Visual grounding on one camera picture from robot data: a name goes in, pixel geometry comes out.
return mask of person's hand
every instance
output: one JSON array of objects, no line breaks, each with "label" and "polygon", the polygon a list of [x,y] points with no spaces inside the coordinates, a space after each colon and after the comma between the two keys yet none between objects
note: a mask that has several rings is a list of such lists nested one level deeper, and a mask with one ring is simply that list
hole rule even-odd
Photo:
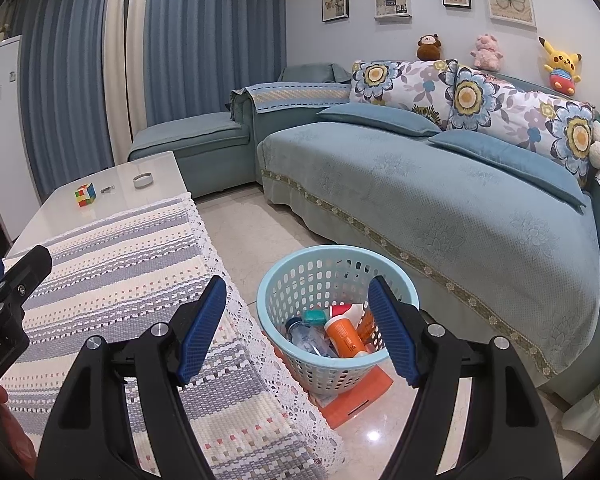
[{"label": "person's hand", "polygon": [[5,406],[7,400],[9,400],[7,390],[0,386],[0,420],[2,421],[2,426],[7,434],[11,448],[20,461],[20,465],[33,477],[36,470],[36,449],[33,447],[32,441],[24,433],[20,423]]}]

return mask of blue curtain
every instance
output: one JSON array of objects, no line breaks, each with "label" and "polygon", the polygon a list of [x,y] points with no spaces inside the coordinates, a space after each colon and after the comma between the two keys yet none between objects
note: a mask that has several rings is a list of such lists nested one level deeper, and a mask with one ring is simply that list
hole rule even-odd
[{"label": "blue curtain", "polygon": [[16,0],[20,107],[33,177],[43,200],[113,166],[102,79],[106,0]]},{"label": "blue curtain", "polygon": [[147,0],[147,124],[225,110],[285,66],[285,0]]}]

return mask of white tape roll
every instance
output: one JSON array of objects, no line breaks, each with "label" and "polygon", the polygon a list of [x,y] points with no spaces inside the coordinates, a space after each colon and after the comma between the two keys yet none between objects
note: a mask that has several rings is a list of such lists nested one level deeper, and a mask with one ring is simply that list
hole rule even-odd
[{"label": "white tape roll", "polygon": [[143,173],[134,177],[134,186],[136,189],[142,189],[154,182],[154,176],[151,173]]}]

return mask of sofa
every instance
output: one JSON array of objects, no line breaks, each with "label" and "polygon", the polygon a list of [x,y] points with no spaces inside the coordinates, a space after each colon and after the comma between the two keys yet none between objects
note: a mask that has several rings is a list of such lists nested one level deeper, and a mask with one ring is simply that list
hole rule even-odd
[{"label": "sofa", "polygon": [[[233,92],[229,112],[155,124],[136,133],[128,160],[173,152],[194,198],[250,182],[262,183],[257,145],[273,132],[315,121],[317,111],[347,101],[348,91],[338,84],[350,77],[333,63],[288,66],[275,83]],[[282,89],[297,97],[280,100],[277,93]],[[308,92],[318,98],[307,98]],[[325,98],[326,93],[333,96]]]},{"label": "sofa", "polygon": [[600,383],[600,186],[586,153],[595,110],[456,60],[357,62],[349,101],[550,160],[578,203],[428,134],[317,108],[319,120],[259,143],[267,199],[325,238],[396,261],[457,336],[508,337],[537,386],[572,404],[587,395]]}]

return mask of screw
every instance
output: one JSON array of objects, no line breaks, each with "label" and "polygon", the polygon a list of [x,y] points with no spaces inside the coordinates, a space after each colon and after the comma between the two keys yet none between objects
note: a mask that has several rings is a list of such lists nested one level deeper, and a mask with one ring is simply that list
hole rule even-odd
[{"label": "screw", "polygon": [[442,337],[445,335],[446,330],[442,325],[433,323],[427,326],[427,332],[429,332],[433,337]]},{"label": "screw", "polygon": [[169,331],[169,325],[166,323],[156,323],[151,327],[151,334],[156,337],[160,337],[161,335],[165,335]]},{"label": "screw", "polygon": [[100,336],[94,335],[87,339],[87,348],[89,350],[95,350],[102,344],[102,338]]},{"label": "screw", "polygon": [[500,350],[506,350],[509,348],[509,340],[502,336],[498,336],[496,339],[494,339],[493,344],[496,345]]}]

